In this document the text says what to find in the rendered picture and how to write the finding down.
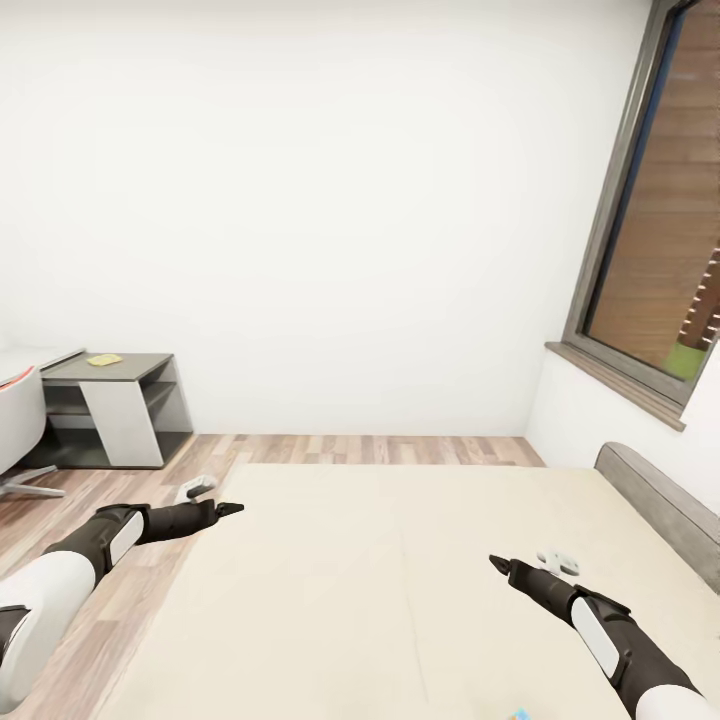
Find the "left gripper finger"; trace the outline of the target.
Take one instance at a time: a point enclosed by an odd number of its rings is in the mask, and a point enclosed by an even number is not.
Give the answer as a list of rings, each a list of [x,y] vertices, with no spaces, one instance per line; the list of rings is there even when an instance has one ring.
[[[245,505],[241,505],[240,503],[216,502],[215,519],[218,522],[221,517],[228,517],[233,513],[239,513],[239,511],[244,510]]]

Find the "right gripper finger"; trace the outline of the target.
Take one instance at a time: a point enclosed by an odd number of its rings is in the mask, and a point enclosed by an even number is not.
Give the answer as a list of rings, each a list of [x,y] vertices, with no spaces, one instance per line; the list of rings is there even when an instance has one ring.
[[[509,577],[510,570],[512,570],[512,559],[509,561],[505,558],[490,554],[489,560],[503,576]]]

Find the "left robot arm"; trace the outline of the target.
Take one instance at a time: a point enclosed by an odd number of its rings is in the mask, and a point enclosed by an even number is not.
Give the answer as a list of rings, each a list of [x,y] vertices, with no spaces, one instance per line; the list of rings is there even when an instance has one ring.
[[[0,582],[0,715],[18,709],[101,579],[133,545],[188,537],[245,510],[240,503],[197,497],[216,489],[202,475],[185,483],[173,507],[115,503],[43,555]]]

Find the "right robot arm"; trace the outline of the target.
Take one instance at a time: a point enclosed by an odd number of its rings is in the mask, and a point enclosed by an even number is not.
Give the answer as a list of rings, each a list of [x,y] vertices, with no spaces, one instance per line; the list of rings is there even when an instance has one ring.
[[[631,720],[720,720],[720,713],[692,684],[683,668],[629,615],[631,610],[582,585],[561,581],[580,576],[577,560],[550,547],[531,566],[490,554],[508,584],[574,627],[618,693]]]

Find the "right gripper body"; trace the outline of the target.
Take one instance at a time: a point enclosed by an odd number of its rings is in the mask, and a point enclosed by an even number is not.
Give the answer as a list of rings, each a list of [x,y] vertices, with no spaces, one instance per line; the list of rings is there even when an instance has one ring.
[[[553,613],[550,606],[551,589],[561,582],[561,578],[545,571],[537,569],[530,564],[517,558],[512,558],[512,570],[510,570],[508,584],[527,594],[540,606]]]

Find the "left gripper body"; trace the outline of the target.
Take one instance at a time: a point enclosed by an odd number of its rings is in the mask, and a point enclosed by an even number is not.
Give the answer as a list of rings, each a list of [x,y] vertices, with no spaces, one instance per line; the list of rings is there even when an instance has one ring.
[[[171,516],[171,524],[163,541],[188,537],[201,529],[215,526],[217,523],[215,499],[206,499],[196,504],[173,505],[167,509]]]

